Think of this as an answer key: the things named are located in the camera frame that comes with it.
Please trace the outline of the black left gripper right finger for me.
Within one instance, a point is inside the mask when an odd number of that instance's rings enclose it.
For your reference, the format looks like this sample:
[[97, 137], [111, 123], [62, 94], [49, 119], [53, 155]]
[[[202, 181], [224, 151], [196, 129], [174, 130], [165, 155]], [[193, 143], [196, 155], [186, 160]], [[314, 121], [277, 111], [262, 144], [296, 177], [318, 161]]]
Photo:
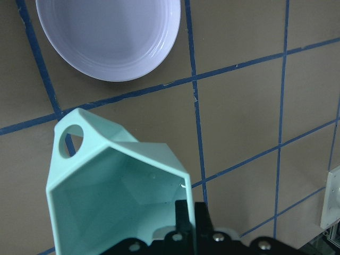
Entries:
[[207, 205], [204, 202], [196, 202], [195, 210], [195, 227], [198, 236], [211, 236], [214, 231]]

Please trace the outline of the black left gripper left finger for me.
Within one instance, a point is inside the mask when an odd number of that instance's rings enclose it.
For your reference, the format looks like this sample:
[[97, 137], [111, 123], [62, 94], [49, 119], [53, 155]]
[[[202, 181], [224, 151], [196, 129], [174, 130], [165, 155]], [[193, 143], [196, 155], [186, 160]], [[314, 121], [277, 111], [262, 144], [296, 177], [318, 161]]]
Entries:
[[186, 200], [175, 201], [175, 227], [176, 231], [188, 235], [192, 232], [189, 220], [188, 204]]

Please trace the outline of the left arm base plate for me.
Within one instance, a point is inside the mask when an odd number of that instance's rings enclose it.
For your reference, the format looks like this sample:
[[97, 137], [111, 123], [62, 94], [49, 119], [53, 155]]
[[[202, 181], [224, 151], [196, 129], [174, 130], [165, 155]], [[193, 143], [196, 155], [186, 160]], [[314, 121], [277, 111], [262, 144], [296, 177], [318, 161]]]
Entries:
[[339, 222], [339, 166], [328, 173], [320, 227], [328, 229]]

